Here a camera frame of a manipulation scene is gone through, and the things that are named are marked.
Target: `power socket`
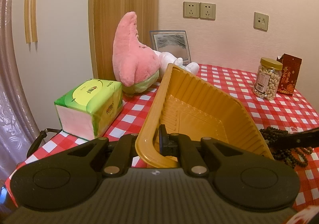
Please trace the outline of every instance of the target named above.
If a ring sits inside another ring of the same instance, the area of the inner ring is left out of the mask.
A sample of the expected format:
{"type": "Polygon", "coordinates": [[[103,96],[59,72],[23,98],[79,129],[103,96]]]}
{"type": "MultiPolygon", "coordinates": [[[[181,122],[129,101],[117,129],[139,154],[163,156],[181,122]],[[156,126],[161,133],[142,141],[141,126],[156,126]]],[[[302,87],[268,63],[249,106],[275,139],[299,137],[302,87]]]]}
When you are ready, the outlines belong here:
{"type": "Polygon", "coordinates": [[[268,30],[268,15],[255,12],[254,14],[254,28],[264,31],[268,30]]]}
{"type": "Polygon", "coordinates": [[[199,18],[199,3],[198,2],[184,2],[183,16],[185,18],[199,18]]]}
{"type": "Polygon", "coordinates": [[[199,17],[205,19],[216,19],[216,4],[199,3],[199,17]]]}

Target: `tablecloth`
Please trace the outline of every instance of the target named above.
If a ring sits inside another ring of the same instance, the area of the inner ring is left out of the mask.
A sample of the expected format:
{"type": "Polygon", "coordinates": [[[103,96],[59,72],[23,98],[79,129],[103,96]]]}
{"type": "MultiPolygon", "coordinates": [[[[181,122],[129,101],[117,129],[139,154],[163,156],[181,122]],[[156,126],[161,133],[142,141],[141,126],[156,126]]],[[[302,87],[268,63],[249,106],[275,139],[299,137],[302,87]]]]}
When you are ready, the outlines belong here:
{"type": "MultiPolygon", "coordinates": [[[[302,131],[319,126],[317,112],[297,90],[292,97],[277,94],[275,100],[266,101],[256,97],[252,92],[256,78],[255,73],[200,64],[197,75],[241,101],[259,129],[271,126],[288,130],[290,127],[295,127],[298,131],[302,131]]],[[[146,119],[159,85],[160,83],[156,82],[146,92],[139,95],[123,95],[123,111],[104,136],[108,137],[110,141],[115,141],[124,134],[138,133],[146,119]]],[[[84,142],[80,138],[61,132],[39,148],[18,168],[84,142]]],[[[319,205],[318,156],[319,149],[316,148],[311,155],[307,156],[309,164],[306,168],[299,166],[295,168],[300,179],[300,192],[294,203],[296,210],[301,210],[308,205],[319,205]]],[[[135,157],[132,166],[145,167],[146,164],[139,157],[135,157]]],[[[12,175],[5,182],[10,195],[12,175]]]]}

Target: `door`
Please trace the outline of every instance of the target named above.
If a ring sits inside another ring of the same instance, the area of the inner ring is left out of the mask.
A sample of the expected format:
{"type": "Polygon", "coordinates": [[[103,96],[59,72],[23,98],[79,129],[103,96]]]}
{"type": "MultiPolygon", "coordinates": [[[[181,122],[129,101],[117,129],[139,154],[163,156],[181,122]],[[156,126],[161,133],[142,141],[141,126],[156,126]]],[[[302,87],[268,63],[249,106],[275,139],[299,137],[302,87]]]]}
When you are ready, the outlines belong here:
{"type": "Polygon", "coordinates": [[[60,128],[54,101],[93,78],[88,0],[36,0],[36,24],[38,42],[26,44],[24,0],[12,0],[14,50],[28,104],[40,130],[60,128]]]}

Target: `jar lid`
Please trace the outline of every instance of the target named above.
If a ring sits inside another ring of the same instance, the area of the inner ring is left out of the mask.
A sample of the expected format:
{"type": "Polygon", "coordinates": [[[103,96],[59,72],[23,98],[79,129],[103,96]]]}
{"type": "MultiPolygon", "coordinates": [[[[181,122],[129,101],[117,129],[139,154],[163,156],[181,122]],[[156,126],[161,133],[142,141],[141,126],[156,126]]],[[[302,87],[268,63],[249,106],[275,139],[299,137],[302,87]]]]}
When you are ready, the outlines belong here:
{"type": "Polygon", "coordinates": [[[271,67],[276,70],[282,70],[282,63],[270,58],[262,57],[260,59],[260,64],[264,65],[265,67],[271,67]]]}

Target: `yellow plastic tray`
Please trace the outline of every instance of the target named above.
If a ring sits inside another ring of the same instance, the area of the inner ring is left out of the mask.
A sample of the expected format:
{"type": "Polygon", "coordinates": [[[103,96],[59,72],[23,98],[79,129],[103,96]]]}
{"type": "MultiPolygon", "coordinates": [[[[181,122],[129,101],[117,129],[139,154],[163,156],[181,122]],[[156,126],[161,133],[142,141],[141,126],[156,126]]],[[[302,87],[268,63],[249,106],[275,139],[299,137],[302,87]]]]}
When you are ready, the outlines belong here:
{"type": "Polygon", "coordinates": [[[209,136],[258,155],[272,154],[244,106],[201,78],[169,64],[135,143],[137,154],[157,168],[173,168],[173,157],[159,154],[158,128],[199,141],[209,136]]]}

